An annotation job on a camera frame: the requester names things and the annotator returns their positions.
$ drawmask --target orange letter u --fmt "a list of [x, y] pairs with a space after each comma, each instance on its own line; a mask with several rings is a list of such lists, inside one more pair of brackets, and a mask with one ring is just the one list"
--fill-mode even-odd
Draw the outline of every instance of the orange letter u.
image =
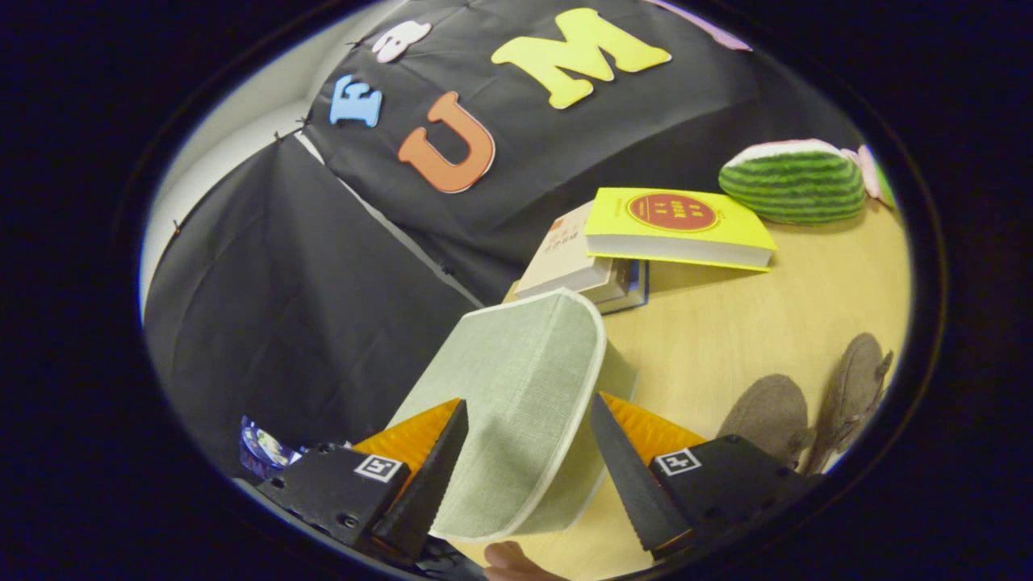
[[459, 94], [449, 91], [434, 101], [427, 112], [432, 123], [444, 122], [463, 137], [470, 153], [453, 164], [427, 141], [427, 129], [417, 127], [402, 142], [398, 159], [411, 163], [424, 179], [438, 191], [459, 193], [470, 188], [492, 166], [495, 160], [495, 140], [488, 129], [459, 104]]

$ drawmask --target yellow letter m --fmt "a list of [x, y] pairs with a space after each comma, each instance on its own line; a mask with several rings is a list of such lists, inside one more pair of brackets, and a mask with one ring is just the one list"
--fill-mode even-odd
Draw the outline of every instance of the yellow letter m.
[[670, 60], [663, 49], [641, 40], [604, 21], [592, 8], [574, 8], [556, 17], [565, 41], [519, 36], [492, 55], [495, 64], [519, 66], [549, 90], [549, 104], [566, 109], [592, 94], [592, 83], [571, 79], [560, 68], [599, 81], [613, 81], [602, 51], [614, 57], [617, 68], [637, 72]]

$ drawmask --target gray slipper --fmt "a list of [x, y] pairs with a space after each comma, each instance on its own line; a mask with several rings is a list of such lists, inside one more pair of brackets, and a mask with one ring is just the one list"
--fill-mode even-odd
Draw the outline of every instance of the gray slipper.
[[833, 452], [844, 452], [860, 432], [882, 399], [882, 379], [893, 363], [894, 351], [882, 348], [870, 333], [850, 341], [818, 416], [817, 439], [804, 473], [824, 468]]
[[731, 408], [717, 437], [735, 434], [795, 467], [814, 441], [807, 427], [807, 400], [800, 386], [785, 375], [768, 375], [746, 390]]

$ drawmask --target red circular label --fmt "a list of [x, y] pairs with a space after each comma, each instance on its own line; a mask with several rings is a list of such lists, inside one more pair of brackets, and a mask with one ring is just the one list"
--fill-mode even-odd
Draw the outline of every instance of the red circular label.
[[707, 230], [717, 223], [713, 208], [683, 193], [637, 195], [628, 202], [628, 213], [644, 224], [678, 232]]

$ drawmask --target light wood surface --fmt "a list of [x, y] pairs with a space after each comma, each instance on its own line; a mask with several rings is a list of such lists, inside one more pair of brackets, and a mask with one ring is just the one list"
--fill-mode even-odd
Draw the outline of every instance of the light wood surface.
[[[639, 371], [634, 403], [712, 438], [753, 381], [784, 373], [804, 391], [813, 426], [854, 336], [870, 332], [900, 353], [911, 302], [907, 240], [899, 216], [866, 204], [856, 219], [825, 226], [765, 222], [778, 245], [769, 273], [651, 263], [649, 304], [603, 316], [609, 340]], [[508, 540], [571, 581], [652, 564], [608, 475], [573, 526]], [[488, 565], [487, 544], [453, 545]]]

